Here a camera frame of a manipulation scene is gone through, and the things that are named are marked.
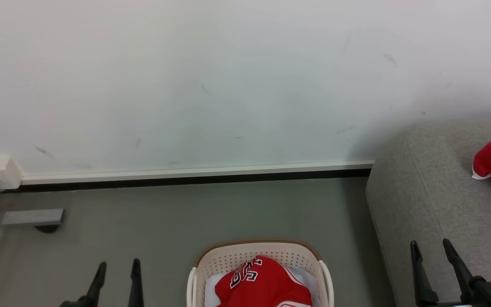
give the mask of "baseboard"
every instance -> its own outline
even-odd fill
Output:
[[[24,176],[16,190],[0,193],[69,191],[157,185],[368,176],[374,161],[298,163],[166,171]]]

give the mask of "perforated basket side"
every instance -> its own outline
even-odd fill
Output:
[[[298,267],[312,274],[320,290],[322,306],[327,306],[327,293],[319,264],[321,257],[310,245],[294,240],[248,240],[223,243],[207,249],[196,265],[195,307],[204,307],[206,280],[218,273],[227,273],[241,264],[263,255],[287,267]]]

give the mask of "basket handle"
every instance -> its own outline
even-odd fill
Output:
[[[189,280],[187,281],[187,307],[193,307],[193,280],[195,272],[196,268],[193,268],[189,273]]]
[[[329,268],[327,268],[327,265],[325,262],[323,262],[323,260],[319,260],[319,264],[321,264],[321,270],[323,271],[323,275],[327,281],[325,286],[329,292],[329,307],[335,307],[335,291],[333,290],[333,279],[331,278],[331,273],[329,273]]]

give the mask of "black rubber foot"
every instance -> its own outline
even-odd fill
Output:
[[[54,233],[60,225],[33,226],[42,233]]]

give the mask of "wall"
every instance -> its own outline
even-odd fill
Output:
[[[491,116],[491,1],[0,0],[25,175],[373,159]]]

